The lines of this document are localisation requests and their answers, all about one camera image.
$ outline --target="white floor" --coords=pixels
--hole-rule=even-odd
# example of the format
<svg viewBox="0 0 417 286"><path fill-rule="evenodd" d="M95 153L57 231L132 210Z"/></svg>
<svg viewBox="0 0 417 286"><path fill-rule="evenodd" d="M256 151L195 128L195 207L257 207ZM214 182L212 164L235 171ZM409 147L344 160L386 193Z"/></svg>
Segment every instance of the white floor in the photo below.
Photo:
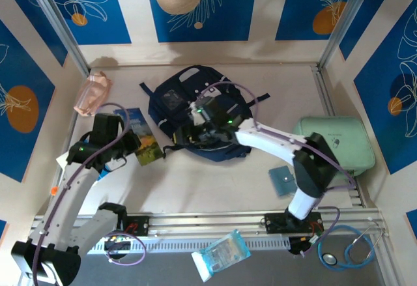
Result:
<svg viewBox="0 0 417 286"><path fill-rule="evenodd" d="M214 67L232 81L247 86L257 96L266 92L271 95L260 103L259 122L263 124L292 132L301 117L324 115L311 68L307 65ZM139 107L161 147L171 145L171 142L147 115L149 97L139 83L145 81L154 89L181 69L183 67L180 66L148 66L104 70L114 82L108 102L116 102L126 108ZM78 117L72 143L91 130L92 125L92 117ZM134 156L130 156L122 169L96 183L80 214L94 214L104 201L124 204L129 213L284 209L291 198L278 198L268 176L269 169L283 165L287 164L259 150L252 150L245 159L222 163L180 150L170 153L165 160L157 160L144 167ZM352 207L347 190L329 192L321 204Z"/></svg>

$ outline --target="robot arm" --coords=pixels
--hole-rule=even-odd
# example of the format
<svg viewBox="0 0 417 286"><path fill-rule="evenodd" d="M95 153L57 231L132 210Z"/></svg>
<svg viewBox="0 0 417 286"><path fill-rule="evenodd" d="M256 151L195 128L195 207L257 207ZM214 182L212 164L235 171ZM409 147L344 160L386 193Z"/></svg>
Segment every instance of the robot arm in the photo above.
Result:
<svg viewBox="0 0 417 286"><path fill-rule="evenodd" d="M319 150L337 163L324 138L316 133L309 137L285 133L242 115L232 118L220 109L216 99L204 97L191 104L193 123L179 128L174 140L179 145L209 145L221 140L261 149L294 166L297 191L287 208L289 226L305 220L323 197L337 169L311 149Z"/></svg>
<svg viewBox="0 0 417 286"><path fill-rule="evenodd" d="M93 153L106 146L117 137L119 125L123 121L116 115L97 114L94 118L92 132L83 136L72 146L66 159L63 182L57 195L49 205L44 218L29 236L27 242L16 242L12 256L21 271L31 277L35 248L39 245L41 234L46 234L38 258L37 279L56 285L72 283L81 264L81 258L104 236L115 229L126 227L126 208L113 203L101 205L91 220L78 229L74 222L89 190L97 180L106 163L113 159L122 159L140 147L138 137L130 130L112 148L95 157L77 175L71 187L66 181L80 165ZM61 202L59 195L66 188ZM48 232L44 233L44 222L53 214Z"/></svg>

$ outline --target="wall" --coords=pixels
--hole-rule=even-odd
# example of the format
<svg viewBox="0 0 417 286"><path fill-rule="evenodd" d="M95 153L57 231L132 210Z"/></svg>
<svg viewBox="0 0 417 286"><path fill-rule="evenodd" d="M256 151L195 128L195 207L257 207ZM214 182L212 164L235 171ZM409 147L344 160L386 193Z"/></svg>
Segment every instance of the wall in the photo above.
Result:
<svg viewBox="0 0 417 286"><path fill-rule="evenodd" d="M5 286L17 285L20 271L12 260L10 250L16 240L27 239L34 215L49 197L57 170L55 158L62 151L63 142L68 135L72 104L82 76L70 57L61 66L14 0L0 2L3 7L0 10L0 20L55 86L22 182L0 174L0 220L7 222L0 248L0 285ZM4 135L5 129L2 128L0 132ZM2 149L1 161L13 157L19 162L18 152Z"/></svg>
<svg viewBox="0 0 417 286"><path fill-rule="evenodd" d="M346 1L55 0L92 67L315 63Z"/></svg>
<svg viewBox="0 0 417 286"><path fill-rule="evenodd" d="M377 164L360 177L360 182L367 186L370 199L382 210L405 285L414 285L417 279L414 264L417 241L405 217L407 211L417 208L415 183L417 163L414 162L393 174L389 173L373 127L356 90L354 79L412 1L385 0L347 60L345 61L341 52L337 51L326 70L328 86L331 88L338 113L360 117L369 134ZM384 70L384 64L381 64L381 70ZM375 86L377 87L378 84L378 79L375 79ZM381 104L384 109L388 108L388 100Z"/></svg>

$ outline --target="stethoscope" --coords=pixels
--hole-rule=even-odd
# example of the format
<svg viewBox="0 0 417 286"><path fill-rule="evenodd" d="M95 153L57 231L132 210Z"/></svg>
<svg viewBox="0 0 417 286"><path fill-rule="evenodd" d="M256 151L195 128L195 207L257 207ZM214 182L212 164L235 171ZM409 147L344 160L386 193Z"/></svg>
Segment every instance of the stethoscope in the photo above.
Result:
<svg viewBox="0 0 417 286"><path fill-rule="evenodd" d="M378 241L382 238L382 236L384 234L384 230L379 226L379 224L376 221L373 221L371 218L369 220L371 222L373 222L373 224L368 226L368 228L363 232L360 232L359 230L355 229L354 227L351 227L351 226L348 226L348 225L337 225L337 226L333 227L332 231L335 231L335 230L338 230L338 229L346 229L348 231L356 233L358 235L358 237L356 237L352 241L352 243L350 245L348 245L345 249L346 263L338 262L336 257L334 255L332 255L331 253L322 253L321 252L322 242L319 242L319 244L317 246L317 253L319 254L320 262L322 262L322 264L326 268L328 268L329 270L344 271L347 268L362 268L365 265L367 265L368 263L370 263L372 260L374 260L374 258L375 258L375 246L378 244ZM369 239L368 236L364 236L364 235L366 234L366 232L368 232L375 225L379 228L380 235L379 235L378 239L375 241L375 243L372 244L371 239ZM353 246L361 238L363 238L368 243L370 251L369 251L368 255L366 256L366 258L361 263L356 263L355 264L354 261L352 260L352 257L351 257L351 250L352 250Z"/></svg>

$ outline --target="purple cable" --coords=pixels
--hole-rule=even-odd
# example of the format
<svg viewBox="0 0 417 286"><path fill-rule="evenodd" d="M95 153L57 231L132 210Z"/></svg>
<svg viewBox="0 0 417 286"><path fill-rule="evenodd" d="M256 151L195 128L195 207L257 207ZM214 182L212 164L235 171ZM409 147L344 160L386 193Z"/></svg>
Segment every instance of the purple cable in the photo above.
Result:
<svg viewBox="0 0 417 286"><path fill-rule="evenodd" d="M200 95L197 97L197 100L201 99L203 97L203 95L212 87L217 86L217 85L222 85L222 84L230 84L230 85L234 85L237 87L240 87L241 89L244 89L246 92L248 92L248 94L253 98L253 101L255 102L255 112L253 113L253 125L255 126L256 129L258 129L258 109L259 109L259 101L258 98L255 96L255 94L252 93L251 90L249 90L247 87L238 84L238 83L234 83L234 82L228 82L228 81L221 81L221 82L216 82L213 83L211 85L209 85L208 87L206 87L205 89L203 89L200 93Z"/></svg>
<svg viewBox="0 0 417 286"><path fill-rule="evenodd" d="M310 145L307 145L307 144L305 144L305 143L303 143L301 141L297 141L296 139L291 139L291 138L289 138L289 137L287 137L285 135L272 132L272 131L267 130L265 128L260 128L259 131L261 133L265 133L265 134L268 134L268 135L275 136L275 137L277 137L279 139L282 139L284 141L289 141L290 143L294 143L295 145L298 145L300 147L304 147L304 148L307 148L307 149L311 150L316 155L320 156L321 158L323 158L324 160L326 160L329 164L331 164L332 166L334 166L337 170L339 170L340 172L342 172L348 178L349 185L347 185L347 186L346 185L341 185L341 186L329 187L329 188L326 189L326 191L328 191L328 190L345 189L345 188L353 189L353 188L356 187L356 183L355 183L354 179L351 177L351 175L348 172L346 172L346 170L344 170L344 168L342 168L337 162L333 161L333 159L331 159L329 156L323 154L319 149L316 149L316 148L314 148L314 147L312 147Z"/></svg>
<svg viewBox="0 0 417 286"><path fill-rule="evenodd" d="M107 250L107 252L106 252L106 256L107 256L107 258L109 258L109 260L111 260L111 263L114 263L115 265L121 265L121 266L132 266L132 265L138 265L140 262L142 262L144 260L144 258L146 257L146 246L142 242L142 240L139 239L139 237L136 237L135 235L131 235L131 234L125 233L125 232L111 232L111 233L109 233L108 236L113 236L113 235L125 236L125 237L129 237L129 238L135 239L136 241L138 241L142 245L142 247L143 247L143 255L142 255L142 258L140 258L139 260L137 260L135 262L132 262L132 263L121 263L121 262L118 262L118 261L114 261L110 257L110 251L111 251L110 249L111 248L109 248L109 250Z"/></svg>
<svg viewBox="0 0 417 286"><path fill-rule="evenodd" d="M334 219L334 221L331 224L331 226L327 230L324 231L324 233L320 236L319 239L317 239L317 241L314 243L315 245L318 244L319 242L321 242L323 239L325 239L330 234L330 232L332 231L333 227L336 225L336 223L339 221L339 218L340 218L340 209L338 207L327 206L327 207L321 207L321 208L323 208L323 209L335 209L337 211L337 214L336 214L336 218ZM304 252L303 256L305 256L309 252L311 252L312 249L313 249L313 245L311 245L311 247L308 248Z"/></svg>
<svg viewBox="0 0 417 286"><path fill-rule="evenodd" d="M48 216L48 219L45 221L45 226L44 226L44 233L41 234L39 236L39 241L38 244L36 245L35 248L35 254L33 255L33 263L32 263L32 275L33 275L33 284L34 286L38 286L38 279L37 279L37 275L38 275L38 260L39 260L39 253L40 253L40 249L42 247L42 243L44 242L46 233L48 232L48 229L52 223L52 219L55 215L55 213L57 213L58 207L61 204L61 201L63 200L63 197L66 193L66 191L68 190L69 186L71 186L71 184L74 182L74 180L76 179L77 175L81 172L82 169L84 169L84 167L94 158L96 158L99 154L101 154L102 152L104 152L105 150L108 150L111 146L113 146L114 144L116 144L118 141L120 141L122 139L122 137L127 133L127 131L129 131L129 125L130 125L130 118L129 118L129 113L126 110L126 108L122 107L119 104L113 103L113 102L108 102L105 104L102 104L100 106L99 109L106 107L106 106L116 106L120 109L123 109L124 113L126 114L126 124L124 125L124 130L121 132L121 134L119 136L117 136L113 141L111 141L110 143L108 143L106 146L102 147L101 149L99 149L98 151L96 151L94 154L92 154L91 156L89 156L74 172L74 174L69 178L68 182L66 183L65 187L63 188L62 192L59 194L57 201L55 202L54 206L52 207L50 216Z"/></svg>

